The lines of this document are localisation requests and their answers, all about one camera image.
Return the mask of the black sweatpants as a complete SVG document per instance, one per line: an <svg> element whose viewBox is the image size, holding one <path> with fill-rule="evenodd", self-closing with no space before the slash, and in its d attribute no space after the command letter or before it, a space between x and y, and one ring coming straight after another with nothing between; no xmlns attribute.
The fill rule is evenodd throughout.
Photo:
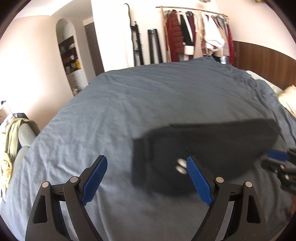
<svg viewBox="0 0 296 241"><path fill-rule="evenodd" d="M172 124L133 140L132 185L168 196L188 195L194 184L181 162L194 155L213 175L233 180L278 139L272 119L228 123Z"/></svg>

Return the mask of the cream patterned pillow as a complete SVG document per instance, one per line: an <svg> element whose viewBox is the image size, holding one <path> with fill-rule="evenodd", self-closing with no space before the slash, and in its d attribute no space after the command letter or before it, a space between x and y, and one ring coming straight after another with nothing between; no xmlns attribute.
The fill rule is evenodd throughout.
<svg viewBox="0 0 296 241"><path fill-rule="evenodd" d="M279 102L294 117L296 117L296 87L294 85L286 88L278 97Z"/></svg>

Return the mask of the grey sofa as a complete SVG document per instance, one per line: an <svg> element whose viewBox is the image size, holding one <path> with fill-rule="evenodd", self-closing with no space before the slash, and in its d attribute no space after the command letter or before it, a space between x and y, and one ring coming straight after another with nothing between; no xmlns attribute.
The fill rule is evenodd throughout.
<svg viewBox="0 0 296 241"><path fill-rule="evenodd" d="M4 122L1 124L1 150L4 146L6 127L14 118L17 118L17 117L14 114L9 114L4 119ZM35 138L39 133L40 133L40 130L37 124L33 120L29 120L28 122L21 124L18 130L18 151L16 154L16 158L13 160L12 174L18 172L25 155L29 151L29 148L31 147L31 145L33 144Z"/></svg>

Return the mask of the brown wooden headboard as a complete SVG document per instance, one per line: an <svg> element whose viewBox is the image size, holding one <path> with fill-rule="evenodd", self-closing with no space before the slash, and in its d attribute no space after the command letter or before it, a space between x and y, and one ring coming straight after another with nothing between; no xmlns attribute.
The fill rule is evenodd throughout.
<svg viewBox="0 0 296 241"><path fill-rule="evenodd" d="M234 41L234 66L250 70L281 89L295 85L296 61L264 46Z"/></svg>

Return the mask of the green cloth on sofa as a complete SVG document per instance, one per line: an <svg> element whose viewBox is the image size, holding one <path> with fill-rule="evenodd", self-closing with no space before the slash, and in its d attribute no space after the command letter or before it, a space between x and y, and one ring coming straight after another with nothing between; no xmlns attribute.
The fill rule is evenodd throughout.
<svg viewBox="0 0 296 241"><path fill-rule="evenodd" d="M13 172L13 160L18 151L18 133L21 124L28 122L25 118L14 118L6 127L4 146L1 150L1 197L6 196Z"/></svg>

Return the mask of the dark doorway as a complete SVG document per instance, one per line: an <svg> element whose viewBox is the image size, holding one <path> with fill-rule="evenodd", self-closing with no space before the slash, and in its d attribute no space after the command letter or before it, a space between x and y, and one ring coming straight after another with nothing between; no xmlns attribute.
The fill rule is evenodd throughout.
<svg viewBox="0 0 296 241"><path fill-rule="evenodd" d="M97 36L94 23L89 23L84 26L86 32L86 38L88 42L89 52L94 68L95 75L98 76L104 73L104 66L101 59L100 49L97 42Z"/></svg>

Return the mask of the black narrow stand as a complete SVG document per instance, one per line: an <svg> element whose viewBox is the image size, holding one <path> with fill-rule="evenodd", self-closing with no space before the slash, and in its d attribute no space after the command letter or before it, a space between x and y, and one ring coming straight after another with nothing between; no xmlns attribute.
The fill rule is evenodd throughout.
<svg viewBox="0 0 296 241"><path fill-rule="evenodd" d="M139 32L137 22L135 21L134 25L131 25L130 28L131 28L132 34L135 33L135 42L137 44L136 48L133 45L133 53L138 54L140 65L144 65L144 58L142 54L142 43L140 40L140 32Z"/></svg>

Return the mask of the black and white coat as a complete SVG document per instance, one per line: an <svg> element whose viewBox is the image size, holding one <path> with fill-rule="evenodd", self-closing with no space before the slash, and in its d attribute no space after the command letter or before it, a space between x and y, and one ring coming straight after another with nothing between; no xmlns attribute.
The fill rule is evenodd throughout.
<svg viewBox="0 0 296 241"><path fill-rule="evenodd" d="M179 12L180 26L183 34L184 55L193 59L195 52L196 28L194 15L191 11Z"/></svg>

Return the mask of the white hanging jacket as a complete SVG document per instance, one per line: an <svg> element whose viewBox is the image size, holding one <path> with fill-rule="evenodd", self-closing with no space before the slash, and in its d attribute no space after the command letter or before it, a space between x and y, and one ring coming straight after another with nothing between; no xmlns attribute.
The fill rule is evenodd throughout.
<svg viewBox="0 0 296 241"><path fill-rule="evenodd" d="M204 21L206 47L213 52L217 52L224 47L225 41L222 38L213 18L208 15L202 15Z"/></svg>

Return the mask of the black cylindrical tower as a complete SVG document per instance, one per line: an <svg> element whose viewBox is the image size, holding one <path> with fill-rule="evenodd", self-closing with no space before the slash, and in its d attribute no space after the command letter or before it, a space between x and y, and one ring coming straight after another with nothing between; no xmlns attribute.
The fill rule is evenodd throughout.
<svg viewBox="0 0 296 241"><path fill-rule="evenodd" d="M148 29L147 30L148 35L148 42L149 42L149 59L150 63L154 64L154 51L156 50L158 63L163 63L163 57L161 52L161 46L159 42L159 35L157 29Z"/></svg>

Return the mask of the red quilted coat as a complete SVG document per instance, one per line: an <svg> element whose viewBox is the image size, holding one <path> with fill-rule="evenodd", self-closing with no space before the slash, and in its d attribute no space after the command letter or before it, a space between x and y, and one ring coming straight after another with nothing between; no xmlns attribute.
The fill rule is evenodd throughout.
<svg viewBox="0 0 296 241"><path fill-rule="evenodd" d="M166 31L172 62L179 62L180 56L184 54L183 32L178 20L178 13L173 10L166 15Z"/></svg>

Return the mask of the white wavy floor mirror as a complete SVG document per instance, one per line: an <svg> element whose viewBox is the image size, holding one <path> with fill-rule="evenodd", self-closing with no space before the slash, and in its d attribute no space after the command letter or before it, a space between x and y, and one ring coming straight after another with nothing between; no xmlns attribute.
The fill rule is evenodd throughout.
<svg viewBox="0 0 296 241"><path fill-rule="evenodd" d="M132 40L132 29L131 29L131 18L130 18L130 6L125 3L124 7L124 17L125 17L125 53L126 53L126 63L127 67L131 68L135 66L134 63L134 51L133 51L133 40Z"/></svg>

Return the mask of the wooden clothes rack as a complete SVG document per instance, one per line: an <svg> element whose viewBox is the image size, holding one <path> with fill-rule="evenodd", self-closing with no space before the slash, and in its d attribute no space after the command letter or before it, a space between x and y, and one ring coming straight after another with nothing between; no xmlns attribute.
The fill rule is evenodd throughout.
<svg viewBox="0 0 296 241"><path fill-rule="evenodd" d="M227 58L229 58L233 53L233 43L232 43L231 33L229 28L229 17L227 15L216 12L216 11L211 11L211 10L198 9L198 8L186 8L181 6L157 6L157 8L161 13L161 18L162 18L162 25L164 29L164 41L166 44L166 61L167 62L172 62L172 61L171 61L170 48L169 48L169 42L168 42L166 19L167 19L167 14L175 10L178 14L180 11L184 13L191 11L194 15L194 23L196 28L196 40L195 40L195 52L194 52L193 59L212 56L217 62L220 62L222 64L228 63ZM204 29L204 21L203 21L202 15L208 15L213 18L215 24L219 29L219 32L222 38L225 41L224 47L218 50L217 52L213 52L206 47L206 42L204 40L205 29ZM180 61L185 61L185 60L189 60L189 58L188 56L185 56L184 54L182 54L180 56Z"/></svg>

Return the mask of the arched wall shelf niche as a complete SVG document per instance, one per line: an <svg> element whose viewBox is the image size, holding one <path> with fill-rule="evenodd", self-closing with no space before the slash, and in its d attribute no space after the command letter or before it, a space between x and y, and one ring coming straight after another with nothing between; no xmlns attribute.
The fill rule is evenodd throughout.
<svg viewBox="0 0 296 241"><path fill-rule="evenodd" d="M56 35L64 71L72 93L76 96L88 85L88 81L79 58L73 25L65 19L58 20Z"/></svg>

